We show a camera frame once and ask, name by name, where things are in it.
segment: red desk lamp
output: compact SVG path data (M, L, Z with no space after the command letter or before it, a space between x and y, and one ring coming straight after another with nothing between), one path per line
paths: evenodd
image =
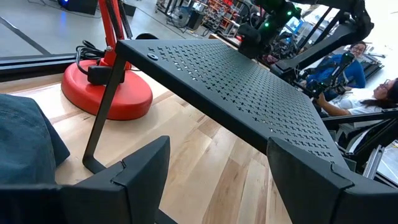
M105 29L107 48L99 60L82 60L80 53L76 63L71 64L63 76L61 89L74 105L90 114L96 115L105 91L104 85L94 85L88 77L102 76L107 80L116 58L116 41L123 40L123 27L128 38L132 37L129 24L120 0L98 0ZM108 119L130 120L144 116L152 103L149 85L126 64L124 82L120 83L113 98Z

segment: wooden tabletop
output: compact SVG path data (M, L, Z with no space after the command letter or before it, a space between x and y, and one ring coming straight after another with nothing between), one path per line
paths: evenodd
M95 157L107 167L161 135L170 136L169 175L160 208L178 223L291 223L267 158L142 72L152 88L143 118L106 121ZM59 184L91 176L81 158L95 117L71 104L62 74L2 83L0 93L33 98L70 150Z

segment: blue shirt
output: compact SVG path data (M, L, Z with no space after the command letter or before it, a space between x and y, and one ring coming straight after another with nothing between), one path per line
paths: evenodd
M327 60L324 64L330 63L330 62L336 62L340 63L341 61L341 56L342 55L334 55L332 58ZM319 71L318 73L314 75L309 75L307 77L307 83L310 83L312 80L316 80L318 82L324 81L329 75L331 75L334 71L334 68L327 68L324 70ZM359 61L355 60L351 65L349 65L346 70L344 70L344 73L346 75L346 78L348 79L348 82L351 82L347 86L353 87L353 88L365 88L365 73L363 72L363 67L360 64ZM339 77L339 81L342 81L344 79L343 76Z

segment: woman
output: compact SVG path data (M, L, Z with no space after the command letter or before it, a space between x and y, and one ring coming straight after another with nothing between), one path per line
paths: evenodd
M363 72L363 67L360 64L360 62L357 60L363 52L366 50L366 44L363 41L360 41L356 44L353 44L349 51L355 56L355 60L351 65L349 65L345 70L344 70L344 76L346 78L347 82L351 82L348 86L347 89L350 88L365 88L365 74ZM325 63L330 63L330 62L336 62L340 63L342 55L334 55L332 58L327 60ZM302 82L304 85L307 83L309 84L312 80L316 80L317 82L321 82L325 80L327 77L329 77L332 72L334 71L334 68L327 68L324 70L319 71L318 73L314 75L309 75L307 77L307 80ZM332 100L338 96L337 93L334 91L328 91L325 93L326 99Z
M319 96L318 105L328 116L358 115L381 112L382 109L397 107L398 78L386 80L376 89L353 88L334 100L326 101L324 94Z

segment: red lamp base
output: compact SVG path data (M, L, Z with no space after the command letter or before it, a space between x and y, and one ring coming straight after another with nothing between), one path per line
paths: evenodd
M96 65L96 60L82 60L84 70ZM119 84L108 113L108 119L130 120L144 116L152 104L152 90L149 85L132 71L125 71L124 83ZM87 75L77 68L76 63L66 70L61 83L63 94L75 106L96 115L105 91L103 85L92 85Z

